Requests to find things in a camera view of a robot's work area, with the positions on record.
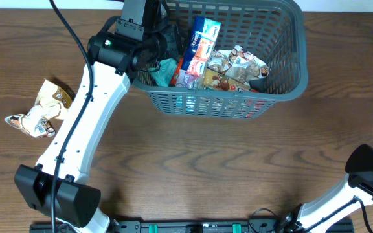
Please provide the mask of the white light-blue small packet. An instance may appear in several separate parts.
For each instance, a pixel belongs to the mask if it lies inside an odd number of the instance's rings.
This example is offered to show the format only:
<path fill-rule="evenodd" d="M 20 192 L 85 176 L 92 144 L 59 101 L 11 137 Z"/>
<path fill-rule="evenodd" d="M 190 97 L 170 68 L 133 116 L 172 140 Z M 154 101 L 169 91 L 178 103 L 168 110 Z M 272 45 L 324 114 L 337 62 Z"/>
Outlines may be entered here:
<path fill-rule="evenodd" d="M 176 69 L 177 61 L 168 58 L 161 60 L 156 67 L 149 68 L 148 72 L 159 87 L 168 87 Z"/>

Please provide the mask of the red orange pasta package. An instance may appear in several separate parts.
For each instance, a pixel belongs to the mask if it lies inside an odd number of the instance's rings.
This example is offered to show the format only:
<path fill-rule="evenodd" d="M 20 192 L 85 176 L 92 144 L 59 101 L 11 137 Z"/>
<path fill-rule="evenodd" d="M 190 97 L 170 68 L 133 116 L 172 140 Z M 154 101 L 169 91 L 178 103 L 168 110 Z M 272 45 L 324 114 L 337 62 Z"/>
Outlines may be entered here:
<path fill-rule="evenodd" d="M 186 87 L 188 89 L 210 89 L 215 91 L 228 91 L 237 93 L 258 92 L 255 89 L 251 89 L 248 85 L 237 82 L 233 78 L 229 78 L 228 76 L 213 71 L 209 68 L 206 69 L 203 77 L 201 78 L 192 80 L 191 82 L 181 81 L 180 68 L 181 65 L 179 64 L 170 81 L 170 87 Z"/>

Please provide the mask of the Kleenex tissue multipack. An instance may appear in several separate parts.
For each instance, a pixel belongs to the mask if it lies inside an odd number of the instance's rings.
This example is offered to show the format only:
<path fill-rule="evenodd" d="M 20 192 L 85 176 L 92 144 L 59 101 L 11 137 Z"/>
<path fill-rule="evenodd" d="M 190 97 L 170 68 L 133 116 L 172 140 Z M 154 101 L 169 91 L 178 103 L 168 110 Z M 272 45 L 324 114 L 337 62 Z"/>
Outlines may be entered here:
<path fill-rule="evenodd" d="M 221 23 L 201 16 L 196 17 L 191 37 L 176 79 L 176 87 L 198 89 L 202 84 L 207 63 L 215 48 Z"/>

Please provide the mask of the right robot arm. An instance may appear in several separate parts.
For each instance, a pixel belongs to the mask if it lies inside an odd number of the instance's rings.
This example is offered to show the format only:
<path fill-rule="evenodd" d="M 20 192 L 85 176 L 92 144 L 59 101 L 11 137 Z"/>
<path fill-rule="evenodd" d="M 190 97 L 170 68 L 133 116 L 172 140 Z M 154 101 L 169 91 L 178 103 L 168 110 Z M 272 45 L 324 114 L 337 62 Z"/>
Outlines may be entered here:
<path fill-rule="evenodd" d="M 348 158 L 345 176 L 324 195 L 293 209 L 275 228 L 275 232 L 326 232 L 333 224 L 361 209 L 365 226 L 365 207 L 373 205 L 373 147 L 358 146 Z"/>

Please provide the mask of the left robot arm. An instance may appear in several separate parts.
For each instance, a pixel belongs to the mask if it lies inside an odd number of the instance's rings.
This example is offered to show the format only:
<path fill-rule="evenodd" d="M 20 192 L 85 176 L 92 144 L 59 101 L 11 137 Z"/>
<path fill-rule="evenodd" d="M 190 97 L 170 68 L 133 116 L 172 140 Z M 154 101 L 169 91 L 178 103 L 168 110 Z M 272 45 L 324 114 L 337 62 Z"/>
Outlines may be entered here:
<path fill-rule="evenodd" d="M 101 191 L 87 185 L 91 163 L 117 104 L 145 66 L 181 52 L 175 25 L 146 30 L 107 27 L 89 40 L 82 81 L 58 134 L 35 166 L 21 165 L 14 182 L 31 209 L 74 232 L 108 232 L 110 218 L 99 209 Z"/>

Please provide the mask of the cream snack bag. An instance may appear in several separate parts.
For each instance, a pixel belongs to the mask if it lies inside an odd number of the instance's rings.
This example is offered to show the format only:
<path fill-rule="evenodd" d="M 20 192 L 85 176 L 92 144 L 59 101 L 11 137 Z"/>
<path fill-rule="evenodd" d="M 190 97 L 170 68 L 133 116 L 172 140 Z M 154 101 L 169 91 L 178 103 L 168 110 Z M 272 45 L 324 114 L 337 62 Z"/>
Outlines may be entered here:
<path fill-rule="evenodd" d="M 242 84 L 249 86 L 250 81 L 269 76 L 267 64 L 251 52 L 244 51 L 239 45 L 231 50 L 228 61 L 229 68 L 225 75 Z"/>
<path fill-rule="evenodd" d="M 231 67 L 229 60 L 230 53 L 231 52 L 229 50 L 212 51 L 207 67 L 218 73 L 225 74 Z"/>
<path fill-rule="evenodd" d="M 27 114 L 7 116 L 5 122 L 30 137 L 52 137 L 56 132 L 49 120 L 64 120 L 72 102 L 64 89 L 45 80 L 30 111 Z"/>

